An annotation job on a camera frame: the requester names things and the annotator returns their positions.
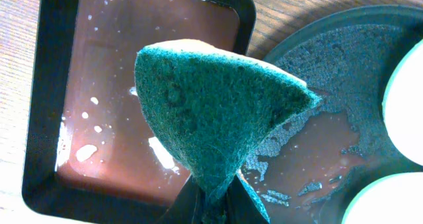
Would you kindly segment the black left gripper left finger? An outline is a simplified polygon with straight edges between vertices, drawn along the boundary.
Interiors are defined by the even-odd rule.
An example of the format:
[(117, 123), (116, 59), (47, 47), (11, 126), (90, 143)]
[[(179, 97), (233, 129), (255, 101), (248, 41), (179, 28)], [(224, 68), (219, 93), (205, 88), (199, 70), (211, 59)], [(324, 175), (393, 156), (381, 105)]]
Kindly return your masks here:
[(205, 193), (190, 175), (172, 206), (155, 224), (202, 224), (204, 204)]

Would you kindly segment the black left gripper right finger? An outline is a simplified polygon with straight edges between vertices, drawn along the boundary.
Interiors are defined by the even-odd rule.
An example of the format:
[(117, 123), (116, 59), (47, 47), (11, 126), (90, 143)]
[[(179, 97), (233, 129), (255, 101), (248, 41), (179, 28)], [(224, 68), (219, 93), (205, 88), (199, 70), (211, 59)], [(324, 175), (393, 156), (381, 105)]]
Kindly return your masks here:
[(225, 205), (226, 224), (268, 224), (237, 176), (226, 191)]

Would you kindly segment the green orange sponge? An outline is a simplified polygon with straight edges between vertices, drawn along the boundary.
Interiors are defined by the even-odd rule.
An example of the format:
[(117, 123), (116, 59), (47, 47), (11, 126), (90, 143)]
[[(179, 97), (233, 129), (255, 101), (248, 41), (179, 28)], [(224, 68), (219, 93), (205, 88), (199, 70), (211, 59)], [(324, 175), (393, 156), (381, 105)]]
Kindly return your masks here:
[(275, 65), (193, 39), (143, 47), (134, 76), (155, 137), (206, 195), (203, 223), (227, 221), (224, 195), (248, 154), (320, 102)]

